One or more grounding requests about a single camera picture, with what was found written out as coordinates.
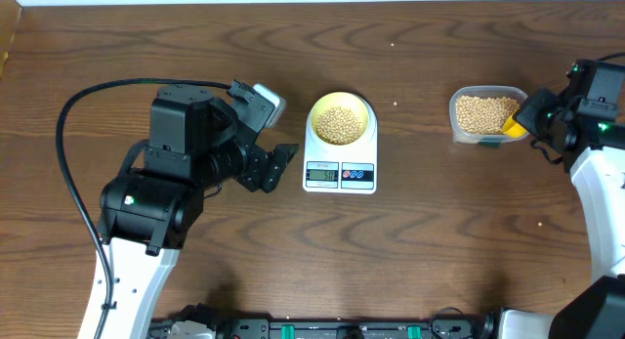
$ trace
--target white scale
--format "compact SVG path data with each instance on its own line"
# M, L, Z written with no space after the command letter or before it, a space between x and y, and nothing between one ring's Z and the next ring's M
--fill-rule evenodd
M364 132L347 145L324 142L315 132L318 117L327 109L351 109L366 123ZM378 182L378 121L371 106L349 93L322 97L311 109L306 122L304 177L302 185L310 192L373 193Z

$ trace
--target plastic container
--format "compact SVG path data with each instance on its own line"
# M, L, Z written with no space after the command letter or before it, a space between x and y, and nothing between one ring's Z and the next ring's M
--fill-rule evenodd
M519 105L527 99L527 94L525 92L510 86L469 86L456 91L456 93L451 97L451 101L449 101L449 118L451 119L451 129L453 130L454 142L466 144L501 144L523 140L527 137L528 134L513 139L503 134L483 135L467 133L462 129L462 127L460 127L458 117L456 116L456 101L461 96L479 97L482 99L507 97L517 100Z

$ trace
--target black cable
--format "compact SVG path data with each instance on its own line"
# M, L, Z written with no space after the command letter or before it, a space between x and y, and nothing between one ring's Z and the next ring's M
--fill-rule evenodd
M126 157L124 157L124 161L121 163L121 168L119 168L119 173L117 173L117 175L129 173L137 157L139 157L139 153L143 152L148 146L149 139L140 140L132 145L128 149L128 153L126 153Z
M440 310L438 310L438 312L432 316L432 318L430 318L430 322L428 323L428 328L430 329L430 333L432 333L432 335L434 335L437 339L443 339L440 335L438 335L438 333L436 333L434 331L434 329L432 328L432 325L434 324L434 320L438 317L438 315L442 314L443 312L448 312L448 311L455 311L457 313L459 313L463 319L471 326L471 334L469 334L468 336L464 337L464 338L460 338L460 339L470 339L473 338L474 335L474 326L469 322L469 320L467 319L467 317L465 316L465 314L454 308L454 307L446 307L446 308L442 308Z
M534 139L534 140L532 140L532 141L529 143L529 145L530 145L532 148L534 148L534 149L539 149L539 150L543 153L543 156L545 157L545 159L547 159L547 161L548 161L549 163L551 163L551 164L553 164L553 165L558 165L558 164L560 164L560 163L562 163L562 162L563 162L563 158L562 158L561 156L560 156L560 157L558 157L558 158L556 158L556 159L551 159L551 157L549 156L549 153L547 152L547 150L546 150L545 148L542 148L542 147L539 147L539 146L537 146L537 145L536 145L536 144L538 144L539 142L540 142L540 140L538 140L538 139Z
M176 80L176 79L156 79L156 78L136 78L136 79L125 79L125 80L115 80L106 82L103 84L95 85L90 88L87 88L76 95L72 96L61 110L61 114L59 114L59 120L57 121L57 133L56 133L56 142L57 142L57 157L59 159L59 165L61 166L61 173L65 182L67 183L67 187L69 188L69 193L71 194L71 198L76 203L78 207L78 211L82 216L82 219L85 221L87 225L87 229L89 230L89 234L91 235L91 239L93 239L94 244L96 245L96 252L100 257L102 262L102 266L104 268L104 277L106 282L106 296L104 297L104 303L102 305L102 314L100 316L100 322L98 323L98 327L96 329L96 333L94 337L99 339L102 335L102 331L104 329L104 323L106 322L106 317L108 315L108 311L112 306L112 292L113 292L113 278L110 272L110 265L108 264L108 260L106 259L106 255L104 254L104 248L102 242L100 241L100 237L98 236L98 231L91 221L91 217L89 217L89 213L87 212L87 208L80 198L80 194L78 193L78 189L74 184L73 179L71 178L71 174L69 173L69 166L67 165L67 159L65 158L65 150L63 147L63 127L65 125L65 121L67 120L67 115L71 108L78 102L78 100L84 98L85 96L95 93L100 90L109 89L112 87L123 86L123 85L133 85L133 84L186 84L186 85L197 85L197 86L208 86L215 87L220 89L229 89L230 85L212 82L212 81L195 81L195 80Z
M597 61L602 61L603 62L603 61L613 60L613 59L619 58L619 57L625 57L625 52L619 52L619 53L603 56L603 57L597 59Z
M217 185L217 190L215 192L211 192L211 193L207 194L206 196L204 196L204 199L207 199L207 198L213 197L213 196L217 196L220 192L222 192L222 183L219 183Z

